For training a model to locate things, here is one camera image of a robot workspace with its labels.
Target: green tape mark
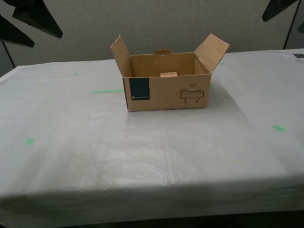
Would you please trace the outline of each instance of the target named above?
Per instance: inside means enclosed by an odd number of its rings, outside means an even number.
[[[274,125],[274,128],[278,131],[278,132],[285,132],[285,129],[283,127],[281,127],[280,125]]]
[[[33,138],[31,138],[31,139],[27,139],[26,141],[25,141],[25,145],[30,145],[30,144],[33,144],[34,143],[34,141],[35,141],[35,139],[33,139]]]
[[[115,89],[115,90],[101,90],[101,91],[94,91],[92,94],[109,94],[109,93],[123,93],[123,89]]]

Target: printed drawing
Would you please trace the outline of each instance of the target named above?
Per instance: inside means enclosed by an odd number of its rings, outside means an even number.
[[[199,102],[200,98],[204,97],[203,90],[189,91],[188,89],[180,90],[180,98],[185,100],[185,103],[188,103],[187,99],[197,99],[196,103]]]

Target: box handle cutout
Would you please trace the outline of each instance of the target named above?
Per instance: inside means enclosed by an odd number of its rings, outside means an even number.
[[[171,50],[167,50],[167,49],[165,49],[165,50],[155,50],[154,54],[155,55],[161,54],[161,56],[165,56],[164,54],[171,54]]]

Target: black object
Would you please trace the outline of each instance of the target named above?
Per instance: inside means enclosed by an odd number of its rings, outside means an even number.
[[[298,28],[300,33],[304,33],[304,23]]]
[[[274,18],[276,15],[290,7],[296,1],[298,0],[270,0],[262,16],[263,21],[268,21],[271,18]]]
[[[62,31],[43,0],[4,0],[16,7],[13,17],[54,37],[62,38]],[[0,16],[0,41],[33,47],[35,43],[18,28]]]
[[[35,43],[27,35],[21,32],[18,28],[9,23],[0,15],[0,41],[19,44],[28,47],[34,47]]]
[[[294,54],[294,56],[297,57],[297,58],[304,58],[303,54]]]

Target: cardboard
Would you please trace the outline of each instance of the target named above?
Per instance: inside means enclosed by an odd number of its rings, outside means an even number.
[[[205,108],[211,75],[229,44],[210,34],[191,53],[156,50],[130,56],[123,38],[111,50],[123,76],[129,111]]]

